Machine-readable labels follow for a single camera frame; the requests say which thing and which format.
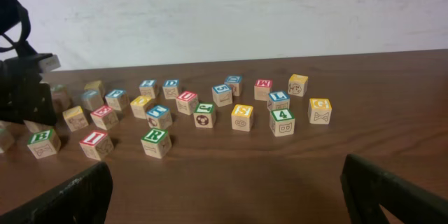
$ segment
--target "wooden table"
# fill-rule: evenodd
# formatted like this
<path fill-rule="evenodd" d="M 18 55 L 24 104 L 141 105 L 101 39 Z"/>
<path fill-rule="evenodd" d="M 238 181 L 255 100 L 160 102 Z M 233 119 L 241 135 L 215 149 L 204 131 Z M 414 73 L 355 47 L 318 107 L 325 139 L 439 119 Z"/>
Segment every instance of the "wooden table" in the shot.
<path fill-rule="evenodd" d="M 44 80 L 67 84 L 75 104 L 88 81 L 134 98 L 149 78 L 179 78 L 184 90 L 212 102 L 211 87 L 235 74 L 244 77 L 244 91 L 234 104 L 255 107 L 250 132 L 231 130 L 232 105 L 218 108 L 213 129 L 196 129 L 192 116 L 159 95 L 174 124 L 173 148 L 157 160 L 140 143 L 148 123 L 124 112 L 110 131 L 107 223 L 348 223 L 339 179 L 347 153 L 448 197 L 448 50 L 62 71 Z M 253 84 L 268 78 L 274 90 L 286 90 L 291 74 L 309 76 L 309 88 L 291 97 L 294 135 L 276 138 Z M 330 99 L 329 125 L 308 123 L 310 97 Z M 26 146 L 30 133 L 15 126 L 17 143 L 0 156 L 0 214 L 93 165 L 78 142 L 94 128 L 70 134 L 59 120 L 61 151 L 36 160 Z"/>

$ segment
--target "toy block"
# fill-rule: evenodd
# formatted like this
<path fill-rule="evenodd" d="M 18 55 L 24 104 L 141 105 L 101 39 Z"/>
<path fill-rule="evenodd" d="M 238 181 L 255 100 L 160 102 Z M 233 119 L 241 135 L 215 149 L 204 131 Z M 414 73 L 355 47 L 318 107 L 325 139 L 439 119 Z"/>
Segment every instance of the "toy block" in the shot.
<path fill-rule="evenodd" d="M 62 113 L 70 108 L 71 100 L 65 85 L 55 85 L 50 88 L 53 109 L 56 113 Z"/>
<path fill-rule="evenodd" d="M 143 96 L 151 97 L 155 99 L 159 94 L 159 86 L 156 84 L 156 80 L 144 80 L 140 84 L 140 94 Z"/>
<path fill-rule="evenodd" d="M 87 118 L 85 118 L 81 106 L 70 108 L 69 110 L 64 111 L 62 115 L 64 116 L 65 122 L 72 132 L 80 130 L 89 125 L 89 122 L 87 121 Z"/>
<path fill-rule="evenodd" d="M 232 129 L 251 131 L 253 124 L 253 107 L 237 104 L 232 111 Z"/>
<path fill-rule="evenodd" d="M 254 98 L 258 101 L 267 101 L 267 95 L 272 92 L 272 80 L 257 80 L 253 87 Z"/>
<path fill-rule="evenodd" d="M 141 145 L 145 154 L 154 158 L 163 158 L 171 149 L 171 139 L 168 131 L 153 128 L 141 138 Z"/>
<path fill-rule="evenodd" d="M 274 136 L 287 136 L 294 134 L 295 118 L 288 108 L 272 110 L 269 125 Z"/>
<path fill-rule="evenodd" d="M 5 153 L 13 144 L 13 135 L 6 129 L 0 129 L 0 153 Z"/>
<path fill-rule="evenodd" d="M 177 110 L 187 115 L 195 112 L 198 103 L 199 99 L 197 98 L 197 94 L 189 91 L 183 92 L 176 98 Z"/>
<path fill-rule="evenodd" d="M 7 127 L 9 127 L 9 125 L 11 125 L 11 122 L 0 120 L 0 129 L 6 129 Z"/>
<path fill-rule="evenodd" d="M 227 84 L 217 85 L 211 88 L 213 101 L 217 106 L 225 106 L 232 104 L 232 88 Z"/>
<path fill-rule="evenodd" d="M 37 159 L 56 154 L 61 148 L 61 140 L 54 129 L 35 133 L 28 140 L 28 148 Z"/>
<path fill-rule="evenodd" d="M 146 119 L 150 128 L 166 129 L 173 124 L 173 119 L 169 108 L 156 105 L 150 111 L 146 112 Z"/>
<path fill-rule="evenodd" d="M 267 110 L 289 109 L 290 99 L 284 91 L 269 93 L 267 98 Z"/>
<path fill-rule="evenodd" d="M 129 97 L 124 90 L 114 90 L 106 95 L 107 105 L 112 109 L 122 111 L 129 105 Z"/>
<path fill-rule="evenodd" d="M 303 97 L 308 88 L 308 76 L 293 74 L 288 82 L 288 94 Z"/>
<path fill-rule="evenodd" d="M 216 110 L 213 104 L 199 103 L 193 113 L 196 127 L 212 128 L 216 121 Z"/>
<path fill-rule="evenodd" d="M 179 80 L 167 80 L 163 84 L 163 94 L 165 95 L 165 99 L 175 99 L 179 96 L 181 92 L 181 87 Z"/>
<path fill-rule="evenodd" d="M 23 123 L 25 124 L 25 126 L 27 126 L 28 130 L 32 133 L 42 132 L 42 131 L 49 130 L 49 129 L 53 128 L 53 126 L 44 125 L 42 123 L 32 122 L 32 121 L 28 121 L 28 120 L 23 120 Z"/>
<path fill-rule="evenodd" d="M 91 112 L 93 123 L 103 130 L 109 130 L 118 124 L 117 113 L 109 106 L 102 106 Z"/>
<path fill-rule="evenodd" d="M 103 97 L 97 90 L 88 90 L 81 96 L 84 109 L 94 111 L 104 105 Z"/>
<path fill-rule="evenodd" d="M 151 97 L 139 96 L 131 102 L 131 109 L 136 118 L 146 119 L 146 111 L 153 102 Z"/>
<path fill-rule="evenodd" d="M 311 124 L 330 123 L 331 104 L 329 99 L 311 98 L 308 105 L 308 119 Z"/>
<path fill-rule="evenodd" d="M 106 94 L 106 90 L 104 89 L 103 82 L 100 80 L 92 81 L 87 84 L 85 84 L 84 90 L 96 90 L 99 92 L 101 97 L 104 97 Z"/>
<path fill-rule="evenodd" d="M 232 94 L 234 96 L 239 96 L 243 92 L 243 76 L 228 76 L 225 79 L 224 84 L 229 85 L 232 88 Z"/>
<path fill-rule="evenodd" d="M 79 145 L 88 158 L 103 160 L 113 151 L 113 143 L 107 132 L 94 130 L 88 134 Z"/>

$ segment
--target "black object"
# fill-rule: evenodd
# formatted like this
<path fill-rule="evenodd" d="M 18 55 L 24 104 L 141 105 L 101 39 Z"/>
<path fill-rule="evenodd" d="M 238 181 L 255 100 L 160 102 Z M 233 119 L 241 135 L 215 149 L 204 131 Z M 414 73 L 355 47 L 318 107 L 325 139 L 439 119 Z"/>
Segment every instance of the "black object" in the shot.
<path fill-rule="evenodd" d="M 5 33 L 17 25 L 22 32 L 17 42 Z M 27 42 L 31 31 L 28 11 L 18 0 L 0 0 L 0 36 L 10 44 L 0 48 L 0 53 L 15 50 L 17 57 L 0 61 L 0 120 L 23 123 L 29 120 L 45 125 L 57 121 L 51 99 L 50 86 L 40 84 L 43 67 L 39 62 L 51 57 L 51 53 L 38 54 Z"/>
<path fill-rule="evenodd" d="M 404 223 L 448 223 L 448 201 L 350 154 L 341 175 L 351 223 L 389 223 L 382 205 Z"/>
<path fill-rule="evenodd" d="M 112 177 L 100 162 L 32 201 L 0 216 L 0 223 L 104 223 L 112 195 Z"/>

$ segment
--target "black strap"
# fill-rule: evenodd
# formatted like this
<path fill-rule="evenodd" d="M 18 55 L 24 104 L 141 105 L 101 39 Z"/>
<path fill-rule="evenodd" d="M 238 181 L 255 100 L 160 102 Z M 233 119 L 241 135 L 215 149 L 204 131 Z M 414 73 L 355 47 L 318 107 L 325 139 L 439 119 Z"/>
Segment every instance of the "black strap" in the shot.
<path fill-rule="evenodd" d="M 19 16 L 19 22 L 22 24 L 22 32 L 20 33 L 20 38 L 17 42 L 12 43 L 12 46 L 9 48 L 2 48 L 0 47 L 0 53 L 8 52 L 9 50 L 16 49 L 18 46 L 20 46 L 23 42 L 25 42 L 28 39 L 29 33 L 31 32 L 31 22 L 29 21 L 28 17 L 28 10 L 24 8 L 17 0 L 13 0 L 17 4 L 15 5 L 17 9 L 17 14 Z"/>

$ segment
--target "green border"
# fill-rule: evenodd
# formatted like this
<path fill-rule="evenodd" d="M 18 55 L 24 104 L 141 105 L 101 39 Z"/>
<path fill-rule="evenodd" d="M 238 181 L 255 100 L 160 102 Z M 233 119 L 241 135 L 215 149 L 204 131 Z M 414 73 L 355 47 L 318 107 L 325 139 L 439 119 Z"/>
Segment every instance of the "green border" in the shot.
<path fill-rule="evenodd" d="M 34 143 L 31 142 L 31 140 L 34 138 L 35 135 L 40 134 L 42 132 L 47 132 L 47 131 L 50 131 L 50 134 L 48 135 L 47 139 L 38 140 L 38 141 L 35 141 Z M 54 132 L 54 129 L 47 129 L 47 130 L 43 130 L 41 132 L 37 132 L 35 134 L 32 134 L 31 137 L 28 140 L 28 144 L 35 144 L 35 143 L 38 143 L 38 142 L 41 142 L 41 141 L 50 140 L 51 139 L 51 135 L 53 134 L 53 132 Z"/>
<path fill-rule="evenodd" d="M 159 138 L 159 140 L 151 141 L 149 139 L 145 139 L 146 136 L 148 136 L 152 131 L 155 131 L 155 130 L 163 132 L 163 135 Z M 168 134 L 167 130 L 159 129 L 159 128 L 152 128 L 150 131 L 148 131 L 148 133 L 146 133 L 144 136 L 142 136 L 141 140 L 142 141 L 147 141 L 148 143 L 152 143 L 152 144 L 158 144 L 165 137 L 165 135 L 167 135 L 167 134 Z"/>
<path fill-rule="evenodd" d="M 277 120 L 277 118 L 274 115 L 274 111 L 283 111 L 283 110 L 287 110 L 291 114 L 292 118 L 287 118 L 287 119 L 283 119 L 283 120 Z M 285 120 L 295 119 L 293 112 L 291 112 L 291 110 L 289 108 L 280 108 L 280 109 L 271 110 L 271 114 L 272 114 L 272 117 L 274 118 L 274 120 L 276 122 L 281 122 L 281 121 L 285 121 Z"/>
<path fill-rule="evenodd" d="M 201 104 L 211 105 L 211 111 L 210 111 L 209 113 L 206 113 L 206 112 L 197 112 L 197 109 L 199 108 L 199 105 L 201 105 Z M 215 110 L 215 104 L 202 102 L 202 103 L 198 103 L 198 104 L 196 105 L 195 113 L 205 113 L 205 114 L 210 114 L 210 113 L 213 113 L 214 110 Z"/>

